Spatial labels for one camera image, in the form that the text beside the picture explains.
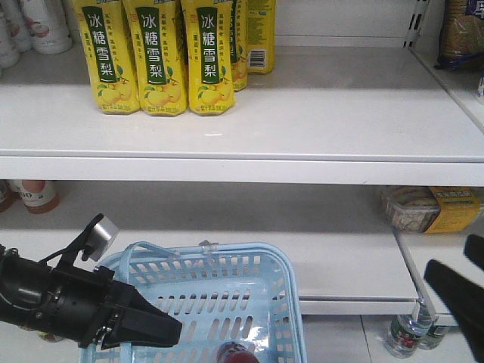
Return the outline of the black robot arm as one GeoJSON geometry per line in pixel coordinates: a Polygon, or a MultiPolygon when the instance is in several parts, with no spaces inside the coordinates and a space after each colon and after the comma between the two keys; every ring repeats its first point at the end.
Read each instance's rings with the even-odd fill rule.
{"type": "Polygon", "coordinates": [[[178,344],[182,323],[113,276],[104,266],[94,271],[71,264],[52,268],[20,257],[16,249],[3,250],[1,320],[67,338],[81,348],[178,344]]]}

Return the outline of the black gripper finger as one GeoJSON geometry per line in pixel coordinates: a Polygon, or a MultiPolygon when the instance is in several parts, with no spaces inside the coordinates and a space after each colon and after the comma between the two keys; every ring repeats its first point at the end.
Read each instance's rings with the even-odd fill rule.
{"type": "Polygon", "coordinates": [[[484,269],[484,238],[477,234],[467,236],[464,255],[481,270],[484,269]]]}
{"type": "Polygon", "coordinates": [[[483,362],[483,288],[435,259],[427,263],[424,280],[455,318],[475,362],[483,362]]]}

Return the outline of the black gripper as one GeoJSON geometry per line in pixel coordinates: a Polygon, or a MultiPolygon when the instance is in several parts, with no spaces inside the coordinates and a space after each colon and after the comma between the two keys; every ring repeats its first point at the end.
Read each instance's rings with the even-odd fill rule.
{"type": "Polygon", "coordinates": [[[52,272],[51,333],[85,348],[122,343],[169,348],[178,344],[182,323],[147,301],[136,287],[113,279],[100,267],[90,272],[70,266],[52,272]]]}

